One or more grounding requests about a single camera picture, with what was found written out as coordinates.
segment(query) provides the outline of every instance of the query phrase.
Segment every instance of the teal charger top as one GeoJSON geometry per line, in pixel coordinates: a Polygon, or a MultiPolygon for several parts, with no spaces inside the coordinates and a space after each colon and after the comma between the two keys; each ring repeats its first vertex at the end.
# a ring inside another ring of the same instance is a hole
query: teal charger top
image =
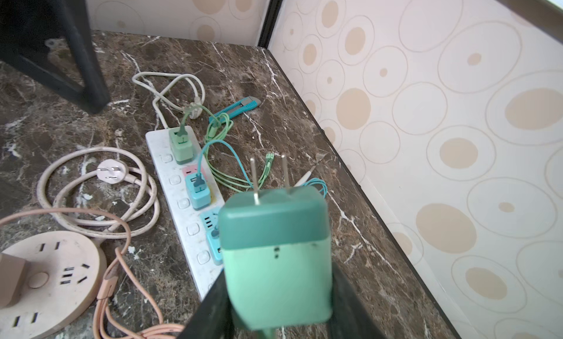
{"type": "Polygon", "coordinates": [[[328,207],[314,187],[260,190],[233,195],[219,211],[223,250],[324,240],[330,235],[328,207]]]}

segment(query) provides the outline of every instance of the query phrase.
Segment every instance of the patterned wall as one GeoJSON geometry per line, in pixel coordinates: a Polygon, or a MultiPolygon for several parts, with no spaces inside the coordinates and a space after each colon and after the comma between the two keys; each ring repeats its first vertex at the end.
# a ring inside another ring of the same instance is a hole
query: patterned wall
{"type": "Polygon", "coordinates": [[[93,29],[256,45],[269,0],[87,0],[93,29]]]}
{"type": "Polygon", "coordinates": [[[561,44],[495,0],[285,0],[270,50],[463,339],[563,337],[561,44]]]}

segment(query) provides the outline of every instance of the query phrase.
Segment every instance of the blue box cutter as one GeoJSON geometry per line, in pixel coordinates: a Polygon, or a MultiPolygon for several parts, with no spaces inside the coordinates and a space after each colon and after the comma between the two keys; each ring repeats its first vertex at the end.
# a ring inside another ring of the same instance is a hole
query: blue box cutter
{"type": "MultiPolygon", "coordinates": [[[[262,102],[256,97],[248,96],[215,113],[215,117],[219,117],[221,113],[227,113],[229,115],[229,118],[234,118],[239,114],[246,112],[247,110],[254,110],[261,103],[262,102]]],[[[221,118],[219,121],[221,122],[221,124],[225,123],[224,118],[221,118]]],[[[213,122],[213,118],[209,117],[209,123],[211,122],[213,122]]]]}

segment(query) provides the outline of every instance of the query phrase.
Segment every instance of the blue cable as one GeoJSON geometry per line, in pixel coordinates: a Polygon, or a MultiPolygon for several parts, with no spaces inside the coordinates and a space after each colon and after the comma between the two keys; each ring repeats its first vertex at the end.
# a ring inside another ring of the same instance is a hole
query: blue cable
{"type": "Polygon", "coordinates": [[[309,186],[313,186],[313,185],[320,185],[320,190],[319,192],[321,194],[323,194],[323,197],[326,198],[327,197],[327,183],[325,183],[324,180],[319,179],[319,178],[312,178],[309,179],[308,181],[304,182],[303,186],[304,187],[309,187],[309,186]]]}
{"type": "Polygon", "coordinates": [[[221,144],[227,146],[227,148],[229,148],[229,150],[231,150],[233,155],[235,155],[236,161],[239,163],[240,169],[243,171],[244,177],[246,178],[248,185],[250,185],[250,188],[254,188],[254,186],[250,182],[250,179],[248,178],[248,175],[246,174],[246,171],[244,171],[243,163],[241,163],[239,155],[236,154],[236,152],[232,148],[232,146],[230,146],[227,142],[224,142],[223,140],[211,140],[207,144],[205,144],[204,147],[201,148],[201,153],[199,154],[199,159],[198,159],[198,176],[201,177],[201,159],[203,158],[203,153],[209,148],[209,146],[211,146],[212,144],[215,144],[215,143],[221,143],[221,144]]]}

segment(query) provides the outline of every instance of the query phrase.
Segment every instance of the white power cord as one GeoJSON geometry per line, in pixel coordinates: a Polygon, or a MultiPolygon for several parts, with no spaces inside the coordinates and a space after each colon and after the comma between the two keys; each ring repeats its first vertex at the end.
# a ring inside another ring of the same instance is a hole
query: white power cord
{"type": "MultiPolygon", "coordinates": [[[[153,94],[155,94],[155,98],[154,100],[152,100],[152,107],[154,107],[154,110],[157,112],[158,118],[160,118],[160,121],[162,122],[162,125],[167,129],[168,124],[166,123],[165,117],[162,115],[162,112],[160,111],[160,108],[158,107],[158,102],[159,101],[163,101],[166,104],[168,104],[170,107],[172,107],[175,110],[179,110],[180,112],[183,112],[184,109],[180,106],[178,106],[177,104],[174,104],[172,101],[170,101],[169,99],[167,99],[165,97],[165,94],[180,80],[185,79],[188,83],[190,83],[191,85],[191,89],[194,91],[194,101],[193,104],[203,104],[203,102],[206,100],[206,90],[203,87],[203,84],[201,83],[201,80],[193,75],[193,74],[176,74],[176,73],[160,73],[160,72],[140,72],[135,74],[131,80],[137,84],[142,86],[143,88],[149,90],[150,92],[152,92],[153,94]],[[142,77],[144,78],[145,76],[165,76],[165,77],[170,77],[170,78],[174,78],[170,84],[168,84],[168,86],[166,86],[164,88],[164,90],[162,90],[161,92],[158,92],[156,89],[154,89],[152,86],[137,80],[138,78],[142,77]],[[199,87],[201,88],[201,97],[199,96],[198,90],[195,87],[195,84],[190,80],[190,78],[194,79],[199,87]]],[[[190,118],[191,119],[195,119],[197,117],[199,117],[199,115],[201,114],[201,108],[197,108],[196,110],[193,110],[190,114],[190,118]]]]}
{"type": "MultiPolygon", "coordinates": [[[[94,177],[98,176],[100,180],[106,181],[110,184],[120,183],[121,181],[127,181],[129,183],[135,184],[139,186],[139,191],[135,200],[130,204],[129,209],[121,216],[121,219],[125,222],[129,222],[138,216],[145,213],[151,206],[154,207],[154,212],[152,214],[152,218],[149,223],[144,225],[143,227],[134,230],[131,232],[131,236],[135,237],[144,232],[148,231],[154,224],[157,222],[158,216],[160,214],[160,203],[157,199],[157,185],[154,179],[146,172],[145,166],[143,162],[134,154],[125,151],[123,149],[115,148],[115,147],[108,147],[108,146],[101,146],[101,147],[90,147],[87,149],[82,149],[79,151],[75,151],[73,153],[69,153],[66,156],[61,157],[60,159],[54,161],[47,169],[41,174],[39,181],[37,182],[37,199],[39,204],[44,209],[50,209],[52,207],[63,207],[62,202],[64,201],[65,197],[69,194],[69,192],[78,186],[80,183],[94,177]],[[75,157],[82,156],[84,154],[92,153],[92,152],[116,152],[119,154],[123,154],[124,156],[129,157],[133,160],[137,167],[128,167],[121,161],[117,160],[105,160],[99,166],[98,169],[87,174],[84,174],[70,183],[68,183],[55,197],[53,205],[49,202],[46,195],[46,186],[47,181],[53,174],[53,172],[62,164],[71,160],[75,157]],[[141,180],[137,179],[135,176],[130,174],[129,172],[133,172],[135,174],[141,175],[141,180]],[[147,182],[150,185],[150,190],[147,189],[147,182]],[[145,205],[136,210],[137,207],[140,205],[141,200],[143,198],[143,194],[147,193],[150,198],[145,205]]],[[[87,237],[97,238],[97,239],[124,239],[127,237],[127,233],[113,233],[119,227],[119,224],[115,220],[86,220],[86,219],[78,219],[71,216],[67,216],[60,213],[53,213],[52,214],[55,220],[62,225],[64,228],[76,231],[77,233],[84,234],[87,237]],[[83,226],[108,226],[106,230],[97,231],[91,230],[87,228],[80,227],[83,226]]]]}

